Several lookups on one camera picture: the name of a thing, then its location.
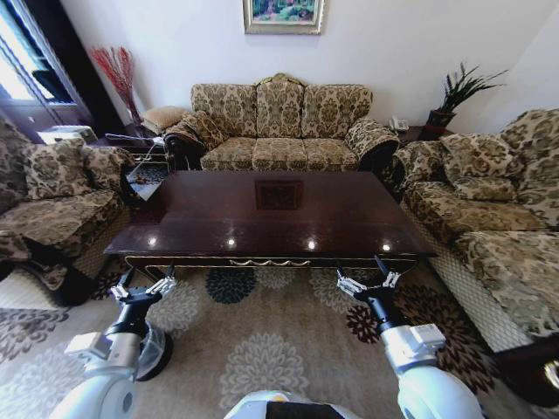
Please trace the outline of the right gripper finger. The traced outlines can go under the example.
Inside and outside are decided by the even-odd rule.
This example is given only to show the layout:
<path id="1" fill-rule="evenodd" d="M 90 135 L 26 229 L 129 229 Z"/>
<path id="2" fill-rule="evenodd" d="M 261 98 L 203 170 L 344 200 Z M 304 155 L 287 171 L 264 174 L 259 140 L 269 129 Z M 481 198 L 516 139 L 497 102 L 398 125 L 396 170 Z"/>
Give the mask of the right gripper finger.
<path id="1" fill-rule="evenodd" d="M 375 284 L 374 288 L 395 288 L 402 274 L 397 271 L 391 271 L 377 255 L 375 255 L 375 261 L 382 281 Z"/>
<path id="2" fill-rule="evenodd" d="M 341 267 L 336 269 L 337 287 L 350 297 L 355 298 L 358 294 L 366 291 L 366 286 L 345 275 Z"/>

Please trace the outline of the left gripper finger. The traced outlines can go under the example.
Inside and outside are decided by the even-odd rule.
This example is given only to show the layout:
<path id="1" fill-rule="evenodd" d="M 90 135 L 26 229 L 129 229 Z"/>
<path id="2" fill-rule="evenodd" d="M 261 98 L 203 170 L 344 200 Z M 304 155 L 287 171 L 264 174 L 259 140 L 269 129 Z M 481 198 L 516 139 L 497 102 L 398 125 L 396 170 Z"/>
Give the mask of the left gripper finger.
<path id="1" fill-rule="evenodd" d="M 128 297 L 128 286 L 135 275 L 135 268 L 130 268 L 126 272 L 124 272 L 121 276 L 116 285 L 110 288 L 111 293 L 113 294 L 116 300 L 125 299 Z"/>
<path id="2" fill-rule="evenodd" d="M 148 294 L 159 294 L 161 297 L 167 295 L 176 286 L 176 268 L 171 264 L 162 279 L 148 288 Z"/>

